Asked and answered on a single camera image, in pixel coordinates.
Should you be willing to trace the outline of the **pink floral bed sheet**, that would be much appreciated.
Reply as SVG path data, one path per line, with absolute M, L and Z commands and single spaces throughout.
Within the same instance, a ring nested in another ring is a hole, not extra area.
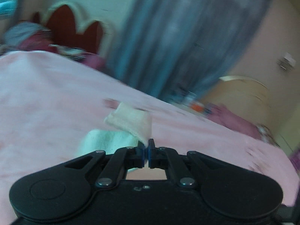
M 278 147 L 57 54 L 19 51 L 1 57 L 1 224 L 16 218 L 9 201 L 16 180 L 75 158 L 89 131 L 110 129 L 104 122 L 111 112 L 110 100 L 148 111 L 156 146 L 180 154 L 195 150 L 267 175 L 283 189 L 283 203 L 294 205 L 299 177 Z

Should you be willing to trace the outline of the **red heart-shaped headboard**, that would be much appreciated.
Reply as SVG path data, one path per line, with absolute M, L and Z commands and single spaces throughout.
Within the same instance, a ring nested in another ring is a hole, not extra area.
M 105 50 L 113 36 L 108 20 L 88 18 L 82 6 L 68 1 L 59 1 L 45 11 L 34 12 L 31 22 L 48 28 L 56 45 L 77 47 L 95 54 Z

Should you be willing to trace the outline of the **white small garment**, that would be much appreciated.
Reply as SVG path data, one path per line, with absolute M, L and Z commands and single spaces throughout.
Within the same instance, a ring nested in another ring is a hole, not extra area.
M 80 142 L 76 156 L 83 156 L 97 150 L 107 155 L 123 147 L 137 147 L 139 143 L 147 148 L 152 136 L 152 117 L 149 112 L 119 103 L 104 120 L 116 130 L 90 130 Z

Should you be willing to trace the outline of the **magenta pillow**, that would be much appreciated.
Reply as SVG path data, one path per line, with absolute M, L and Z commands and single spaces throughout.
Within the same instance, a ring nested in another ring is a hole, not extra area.
M 269 128 L 263 124 L 254 124 L 229 111 L 223 105 L 211 104 L 206 107 L 206 118 L 232 131 L 250 136 L 256 140 L 276 145 Z

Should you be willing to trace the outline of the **blue-grey curtain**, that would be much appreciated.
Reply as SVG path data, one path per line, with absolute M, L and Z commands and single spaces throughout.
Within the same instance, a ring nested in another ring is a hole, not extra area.
M 203 96 L 241 57 L 272 0 L 135 0 L 109 74 L 165 102 Z

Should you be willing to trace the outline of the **magenta crumpled blanket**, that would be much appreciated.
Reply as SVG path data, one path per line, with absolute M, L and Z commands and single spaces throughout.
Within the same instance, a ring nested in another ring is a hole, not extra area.
M 11 51 L 42 50 L 65 56 L 93 69 L 100 70 L 105 66 L 105 59 L 98 54 L 90 53 L 77 47 L 56 45 L 52 41 L 51 31 L 29 21 L 19 22 L 3 35 L 1 55 Z

